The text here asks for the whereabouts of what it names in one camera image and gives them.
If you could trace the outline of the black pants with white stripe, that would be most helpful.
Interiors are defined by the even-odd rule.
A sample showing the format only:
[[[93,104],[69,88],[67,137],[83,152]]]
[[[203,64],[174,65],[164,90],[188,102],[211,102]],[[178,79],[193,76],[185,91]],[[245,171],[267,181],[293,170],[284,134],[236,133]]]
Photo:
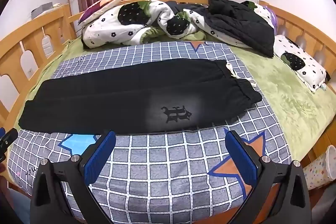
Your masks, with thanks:
[[[261,99],[225,60],[171,59],[46,80],[18,124],[49,134],[196,130],[223,124]]]

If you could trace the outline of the blue checked star blanket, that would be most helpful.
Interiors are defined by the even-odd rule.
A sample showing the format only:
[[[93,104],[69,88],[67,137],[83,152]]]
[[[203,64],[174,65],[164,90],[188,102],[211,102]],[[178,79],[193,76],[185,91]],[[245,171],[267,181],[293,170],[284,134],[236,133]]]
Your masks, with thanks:
[[[70,56],[52,63],[49,78],[167,59],[224,59],[251,79],[225,44],[162,42]],[[190,223],[239,206],[249,188],[235,172],[225,146],[236,131],[260,155],[289,163],[284,133],[266,99],[224,125],[196,132],[118,136],[116,146],[90,189],[115,223]]]

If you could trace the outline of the green fleece bed sheet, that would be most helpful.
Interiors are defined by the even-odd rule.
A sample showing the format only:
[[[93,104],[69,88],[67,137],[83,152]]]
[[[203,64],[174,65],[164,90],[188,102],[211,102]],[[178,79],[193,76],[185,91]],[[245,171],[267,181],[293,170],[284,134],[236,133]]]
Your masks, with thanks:
[[[54,72],[72,75],[75,63],[79,64],[80,71],[87,72],[95,56],[104,57],[114,65],[130,65],[160,57],[225,57],[241,77],[250,73],[256,80],[280,122],[293,159],[302,160],[320,138],[327,139],[318,146],[321,151],[335,144],[332,128],[335,93],[331,88],[312,93],[278,57],[269,59],[252,50],[220,42],[204,42],[196,50],[191,42],[154,42],[134,49],[108,44],[85,50],[81,40],[75,39],[68,40],[65,45],[64,50],[42,69],[25,100],[33,99],[42,82]]]

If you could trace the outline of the star patterned waste bin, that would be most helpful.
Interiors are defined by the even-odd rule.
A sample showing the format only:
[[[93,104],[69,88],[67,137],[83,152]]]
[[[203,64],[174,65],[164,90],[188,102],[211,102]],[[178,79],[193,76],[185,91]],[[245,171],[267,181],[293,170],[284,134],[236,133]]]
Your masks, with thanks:
[[[319,188],[332,182],[336,177],[335,147],[329,145],[326,152],[320,155],[303,169],[308,190]]]

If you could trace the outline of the white strawberry print pillow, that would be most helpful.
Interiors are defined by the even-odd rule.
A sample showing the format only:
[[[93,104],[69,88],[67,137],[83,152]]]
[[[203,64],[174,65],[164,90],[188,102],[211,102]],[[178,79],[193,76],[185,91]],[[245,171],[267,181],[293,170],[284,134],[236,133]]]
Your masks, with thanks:
[[[326,69],[311,55],[283,35],[274,37],[274,55],[281,59],[312,93],[326,80]]]

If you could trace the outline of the grey box on shelf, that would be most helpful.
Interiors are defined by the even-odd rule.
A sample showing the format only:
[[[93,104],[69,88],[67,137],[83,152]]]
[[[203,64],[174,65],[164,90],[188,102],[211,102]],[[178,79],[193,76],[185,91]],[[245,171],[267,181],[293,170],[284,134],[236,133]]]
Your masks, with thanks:
[[[45,4],[40,5],[39,7],[37,7],[36,9],[33,9],[31,11],[31,19],[36,18],[37,16],[39,16],[43,12],[45,12],[47,10],[50,10],[52,8],[53,8],[53,3],[52,2],[47,2]]]

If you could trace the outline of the black quilted jacket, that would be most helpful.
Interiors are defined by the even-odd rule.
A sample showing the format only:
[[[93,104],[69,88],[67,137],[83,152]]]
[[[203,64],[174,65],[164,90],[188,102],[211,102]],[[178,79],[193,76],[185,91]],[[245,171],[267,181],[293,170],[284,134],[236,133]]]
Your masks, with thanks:
[[[274,28],[244,3],[208,0],[208,6],[168,1],[174,13],[181,12],[193,26],[213,38],[240,48],[252,48],[273,57]]]

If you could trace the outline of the white strawberry print quilt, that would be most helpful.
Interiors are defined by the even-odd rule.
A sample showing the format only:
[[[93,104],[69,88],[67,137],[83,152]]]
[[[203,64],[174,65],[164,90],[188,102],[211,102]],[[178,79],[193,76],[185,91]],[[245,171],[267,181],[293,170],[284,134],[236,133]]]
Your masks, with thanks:
[[[157,37],[201,40],[209,35],[193,26],[181,12],[174,13],[167,2],[137,1],[107,10],[99,18],[81,26],[84,48],[97,48],[108,43],[133,46],[146,44]],[[265,7],[251,1],[242,3],[254,8],[254,12],[274,28],[272,14]]]

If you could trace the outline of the purple patterned cushion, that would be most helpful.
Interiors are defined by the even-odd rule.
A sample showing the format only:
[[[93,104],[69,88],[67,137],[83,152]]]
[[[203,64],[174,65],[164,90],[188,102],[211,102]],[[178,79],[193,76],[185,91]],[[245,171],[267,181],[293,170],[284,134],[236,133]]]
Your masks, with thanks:
[[[85,26],[93,20],[99,18],[107,10],[117,6],[122,0],[98,0],[89,6],[78,20],[79,26]]]

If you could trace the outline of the wooden bed frame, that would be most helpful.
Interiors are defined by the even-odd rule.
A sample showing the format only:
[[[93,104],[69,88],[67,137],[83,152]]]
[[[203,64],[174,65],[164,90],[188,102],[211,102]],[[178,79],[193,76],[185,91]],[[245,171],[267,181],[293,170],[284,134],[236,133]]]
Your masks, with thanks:
[[[70,158],[71,151],[67,143],[72,139],[72,135],[59,132],[47,134],[20,128],[18,121],[25,103],[29,101],[25,100],[25,95],[36,83],[42,69],[64,50],[65,43],[68,40],[80,39],[76,37],[73,26],[74,21],[78,19],[79,15],[70,14],[68,5],[62,5],[27,22],[1,41],[1,79],[10,87],[9,91],[1,90],[1,127],[6,130],[18,130],[18,138],[7,152],[5,175],[12,184],[29,195],[34,193],[34,180],[42,159],[59,162]],[[168,38],[156,39],[154,42],[188,41]],[[204,42],[220,42],[233,46],[209,35],[191,43],[197,46]],[[213,125],[222,126],[226,122]],[[207,128],[175,133],[196,132]],[[233,213],[238,207],[197,221],[221,223],[223,215]]]

